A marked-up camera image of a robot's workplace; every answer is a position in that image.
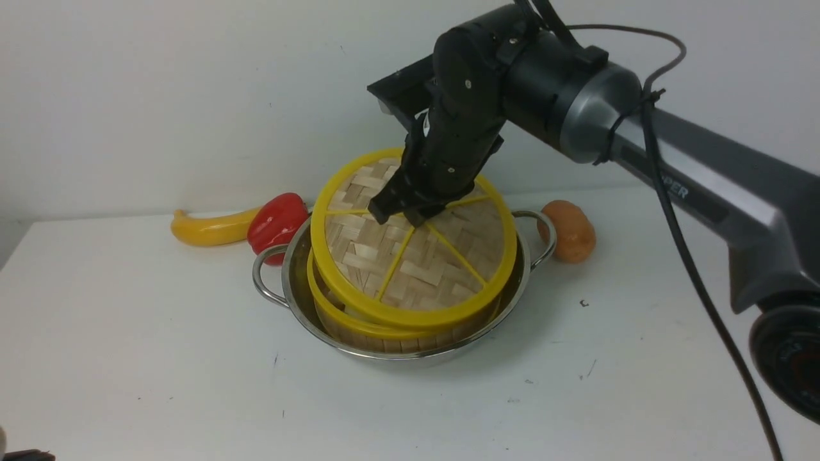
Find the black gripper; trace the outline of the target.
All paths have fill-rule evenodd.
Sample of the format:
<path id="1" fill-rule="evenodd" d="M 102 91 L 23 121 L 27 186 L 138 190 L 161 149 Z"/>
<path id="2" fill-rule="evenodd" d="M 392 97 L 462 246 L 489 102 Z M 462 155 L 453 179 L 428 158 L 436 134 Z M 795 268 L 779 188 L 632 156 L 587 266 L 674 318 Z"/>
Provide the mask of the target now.
<path id="1" fill-rule="evenodd" d="M 505 70 L 496 58 L 496 39 L 483 27 L 458 26 L 436 40 L 429 128 L 411 143 L 410 157 L 402 163 L 406 176 L 392 176 L 369 202 L 367 210 L 379 225 L 405 212 L 419 228 L 471 188 L 505 123 Z"/>

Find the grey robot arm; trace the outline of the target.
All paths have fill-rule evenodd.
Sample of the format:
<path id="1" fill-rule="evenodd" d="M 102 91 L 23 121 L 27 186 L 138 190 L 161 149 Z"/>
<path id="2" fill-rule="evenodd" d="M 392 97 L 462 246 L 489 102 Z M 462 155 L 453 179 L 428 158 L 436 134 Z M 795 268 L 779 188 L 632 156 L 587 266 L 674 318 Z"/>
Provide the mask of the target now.
<path id="1" fill-rule="evenodd" d="M 407 129 L 398 172 L 368 210 L 384 223 L 404 213 L 429 221 L 464 198 L 517 125 L 575 163 L 612 163 L 658 193 L 680 257 L 714 320 L 673 207 L 728 248 L 730 306 L 758 307 L 750 356 L 786 405 L 818 421 L 819 182 L 817 175 L 657 109 L 653 82 L 679 53 L 640 81 L 583 46 L 548 1 L 516 1 L 439 36 L 426 58 L 367 90 Z"/>

